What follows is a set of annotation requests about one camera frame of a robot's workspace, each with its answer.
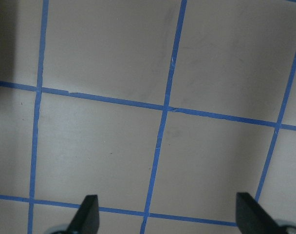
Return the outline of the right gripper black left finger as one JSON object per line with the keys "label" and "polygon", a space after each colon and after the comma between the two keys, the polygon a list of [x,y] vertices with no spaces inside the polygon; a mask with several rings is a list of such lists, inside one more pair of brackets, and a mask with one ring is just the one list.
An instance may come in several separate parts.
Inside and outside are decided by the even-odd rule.
{"label": "right gripper black left finger", "polygon": [[67,227],[66,234],[97,234],[100,226],[97,195],[85,196],[75,216]]}

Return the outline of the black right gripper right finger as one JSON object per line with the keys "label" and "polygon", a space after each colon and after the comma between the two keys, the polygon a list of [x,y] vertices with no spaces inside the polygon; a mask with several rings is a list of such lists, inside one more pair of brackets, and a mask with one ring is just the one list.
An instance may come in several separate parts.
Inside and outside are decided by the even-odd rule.
{"label": "black right gripper right finger", "polygon": [[236,194],[236,225],[242,234],[280,234],[279,225],[249,193]]}

